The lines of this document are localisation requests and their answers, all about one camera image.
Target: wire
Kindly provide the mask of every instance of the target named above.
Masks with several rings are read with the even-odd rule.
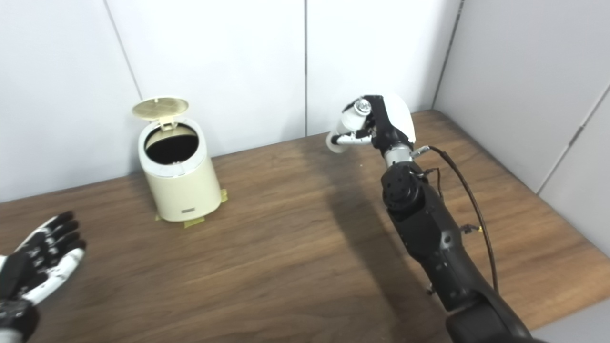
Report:
[[[430,174],[432,172],[436,172],[436,189],[439,191],[440,200],[444,203],[445,198],[443,197],[443,191],[440,189],[440,168],[427,169],[424,172],[423,176],[427,176],[428,174]]]
[[[495,257],[493,256],[492,242],[489,239],[489,232],[487,231],[487,226],[485,225],[485,220],[483,219],[483,213],[481,213],[481,208],[479,208],[479,205],[476,203],[475,195],[472,193],[470,186],[468,186],[468,183],[466,182],[464,175],[462,175],[462,173],[459,171],[457,165],[455,164],[455,162],[453,162],[451,157],[449,157],[447,152],[442,151],[441,149],[438,149],[435,146],[430,145],[429,147],[430,147],[430,150],[433,150],[434,152],[439,154],[443,158],[443,160],[445,160],[445,162],[447,162],[447,164],[451,167],[451,169],[453,169],[453,171],[458,176],[459,180],[462,182],[462,186],[464,186],[466,193],[468,193],[470,202],[472,203],[472,206],[475,208],[476,216],[479,218],[479,223],[481,224],[481,231],[483,232],[483,237],[485,238],[485,244],[487,245],[487,254],[489,255],[489,264],[492,269],[493,289],[495,289],[496,292],[499,292],[500,288],[498,287],[498,272],[496,271]]]

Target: yellow tape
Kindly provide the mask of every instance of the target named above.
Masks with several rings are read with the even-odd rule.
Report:
[[[195,218],[195,219],[191,219],[191,220],[187,220],[186,222],[184,222],[184,228],[188,228],[190,226],[193,226],[195,224],[199,224],[202,222],[205,222],[206,219],[204,217],[200,217],[200,218]]]
[[[226,189],[221,189],[220,190],[220,203],[224,203],[225,201],[227,201],[229,199],[229,195],[227,194],[227,190]],[[158,222],[159,220],[162,220],[163,218],[159,217],[159,214],[157,214],[154,217],[154,221]],[[193,225],[205,222],[206,219],[205,217],[200,217],[200,218],[195,218],[195,219],[191,219],[191,220],[187,220],[186,222],[184,222],[184,228],[188,228],[191,227]]]
[[[226,189],[221,189],[220,190],[220,202],[224,203],[225,201],[227,201],[229,199],[229,196],[227,195],[227,190]]]

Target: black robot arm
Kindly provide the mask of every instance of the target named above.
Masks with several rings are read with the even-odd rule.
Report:
[[[330,144],[367,142],[386,160],[381,184],[387,213],[407,252],[421,264],[432,289],[451,312],[446,325],[453,342],[540,342],[531,338],[521,319],[483,278],[462,245],[460,227],[413,161],[421,150],[413,149],[415,130],[402,99],[358,98],[343,110],[337,130],[327,138],[335,152],[341,151]]]

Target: cream trash can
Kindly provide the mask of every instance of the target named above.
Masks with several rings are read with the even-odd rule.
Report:
[[[133,108],[152,121],[138,139],[138,155],[159,216],[169,222],[202,217],[220,205],[220,185],[201,128],[177,117],[186,100],[153,98]]]

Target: wood grain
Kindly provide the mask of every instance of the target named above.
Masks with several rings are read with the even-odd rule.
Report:
[[[418,142],[447,150],[490,229],[501,293],[530,328],[610,296],[610,261],[438,112]],[[447,206],[476,223],[441,166]],[[88,252],[41,306],[37,342],[449,342],[445,311],[381,202],[370,147],[330,153],[323,135],[214,159],[229,201],[200,225],[155,222],[142,175],[0,204],[0,251],[76,211]],[[465,237],[489,277],[483,237]]]

